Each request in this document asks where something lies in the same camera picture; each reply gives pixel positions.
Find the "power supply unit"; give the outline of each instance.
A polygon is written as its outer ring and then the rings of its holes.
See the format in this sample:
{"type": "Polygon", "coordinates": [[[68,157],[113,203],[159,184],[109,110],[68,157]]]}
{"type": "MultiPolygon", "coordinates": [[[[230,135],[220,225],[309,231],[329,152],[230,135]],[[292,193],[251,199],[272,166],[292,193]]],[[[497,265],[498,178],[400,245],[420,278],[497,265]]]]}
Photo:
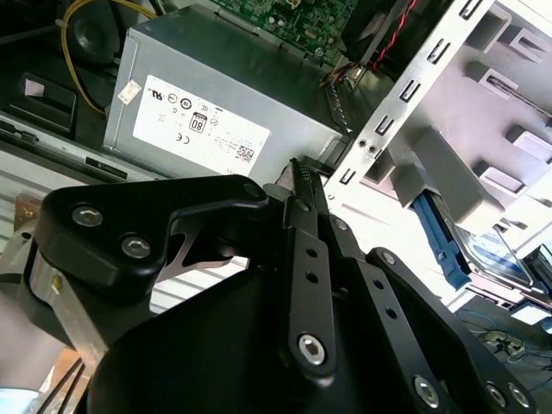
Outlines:
{"type": "Polygon", "coordinates": [[[167,176],[273,182],[343,139],[319,82],[319,67],[193,5],[129,30],[103,145],[167,176]]]}

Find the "bolt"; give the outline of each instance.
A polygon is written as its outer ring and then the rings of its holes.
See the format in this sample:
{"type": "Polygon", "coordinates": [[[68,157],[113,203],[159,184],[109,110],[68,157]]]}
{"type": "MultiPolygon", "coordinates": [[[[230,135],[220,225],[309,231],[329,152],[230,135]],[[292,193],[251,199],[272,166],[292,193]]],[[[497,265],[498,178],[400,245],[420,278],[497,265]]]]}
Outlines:
{"type": "Polygon", "coordinates": [[[71,217],[76,224],[85,227],[96,227],[104,222],[104,216],[94,207],[82,206],[72,211],[71,217]]]}
{"type": "Polygon", "coordinates": [[[521,391],[519,391],[519,388],[514,386],[512,383],[508,384],[508,388],[510,388],[511,395],[514,396],[519,404],[521,404],[525,408],[529,408],[529,400],[521,391]]]}
{"type": "Polygon", "coordinates": [[[391,256],[389,253],[383,252],[382,255],[383,255],[383,258],[386,260],[386,262],[389,263],[391,266],[396,263],[395,258],[391,256]]]}
{"type": "Polygon", "coordinates": [[[337,226],[339,229],[341,229],[341,230],[343,230],[343,231],[345,231],[345,230],[348,229],[347,224],[346,224],[341,218],[336,217],[335,222],[336,222],[336,226],[337,226]]]}
{"type": "Polygon", "coordinates": [[[137,235],[131,235],[125,238],[121,243],[122,251],[133,259],[143,259],[148,257],[151,248],[149,243],[137,235]]]}
{"type": "Polygon", "coordinates": [[[497,403],[499,403],[499,405],[502,408],[506,407],[506,400],[504,399],[504,397],[502,396],[502,394],[500,393],[499,389],[496,386],[494,386],[490,382],[487,382],[486,389],[489,391],[489,393],[494,398],[494,400],[497,403]]]}
{"type": "Polygon", "coordinates": [[[56,295],[59,295],[62,287],[63,287],[63,280],[61,279],[61,276],[56,274],[55,276],[53,276],[53,279],[52,279],[52,290],[55,292],[56,295]]]}
{"type": "Polygon", "coordinates": [[[247,194],[249,194],[252,197],[260,197],[262,193],[260,192],[260,188],[257,185],[246,183],[243,185],[243,189],[247,194]]]}
{"type": "Polygon", "coordinates": [[[301,198],[298,198],[296,200],[296,202],[297,202],[298,206],[301,207],[302,211],[311,211],[311,207],[309,207],[309,205],[305,201],[303,201],[301,198]]]}
{"type": "Polygon", "coordinates": [[[414,388],[416,394],[422,399],[422,401],[431,408],[437,408],[439,406],[439,395],[435,388],[424,377],[414,375],[414,388]]]}
{"type": "Polygon", "coordinates": [[[299,338],[299,351],[312,365],[320,365],[324,362],[326,352],[324,346],[312,335],[301,335],[299,338]]]}

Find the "small white sticker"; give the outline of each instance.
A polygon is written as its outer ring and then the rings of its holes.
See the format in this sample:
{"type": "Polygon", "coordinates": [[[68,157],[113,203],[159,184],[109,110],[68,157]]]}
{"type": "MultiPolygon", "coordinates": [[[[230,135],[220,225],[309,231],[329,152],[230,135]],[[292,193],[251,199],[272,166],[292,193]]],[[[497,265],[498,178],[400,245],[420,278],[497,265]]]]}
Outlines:
{"type": "Polygon", "coordinates": [[[149,75],[133,135],[217,173],[247,176],[270,131],[149,75]]]}
{"type": "Polygon", "coordinates": [[[125,105],[128,105],[135,98],[135,96],[138,95],[140,91],[141,87],[134,80],[131,79],[127,83],[127,85],[122,88],[121,93],[119,93],[117,97],[121,99],[125,105]]]}

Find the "motherboard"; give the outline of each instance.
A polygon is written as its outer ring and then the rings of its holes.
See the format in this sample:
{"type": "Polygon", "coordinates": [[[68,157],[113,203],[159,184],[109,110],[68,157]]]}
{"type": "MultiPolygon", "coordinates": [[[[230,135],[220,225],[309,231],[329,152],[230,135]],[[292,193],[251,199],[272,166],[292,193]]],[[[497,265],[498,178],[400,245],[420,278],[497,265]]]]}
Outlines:
{"type": "Polygon", "coordinates": [[[357,0],[211,0],[321,62],[334,65],[337,43],[357,0]]]}

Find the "red wire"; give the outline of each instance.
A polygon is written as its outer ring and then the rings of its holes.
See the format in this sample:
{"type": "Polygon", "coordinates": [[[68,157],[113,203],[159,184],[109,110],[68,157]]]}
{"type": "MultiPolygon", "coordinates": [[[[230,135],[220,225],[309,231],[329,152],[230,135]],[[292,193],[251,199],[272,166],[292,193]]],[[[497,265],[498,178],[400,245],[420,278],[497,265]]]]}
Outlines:
{"type": "Polygon", "coordinates": [[[383,59],[386,56],[387,51],[393,47],[395,44],[395,41],[397,41],[398,33],[403,29],[406,23],[406,17],[408,17],[408,14],[411,12],[412,9],[414,9],[414,6],[416,6],[417,0],[412,0],[411,3],[408,5],[408,8],[403,12],[403,14],[400,16],[400,20],[398,21],[398,26],[393,32],[393,35],[391,36],[391,40],[389,43],[387,43],[387,46],[385,46],[381,53],[378,56],[378,59],[373,63],[372,69],[374,71],[378,70],[378,66],[383,61],[383,59]]]}

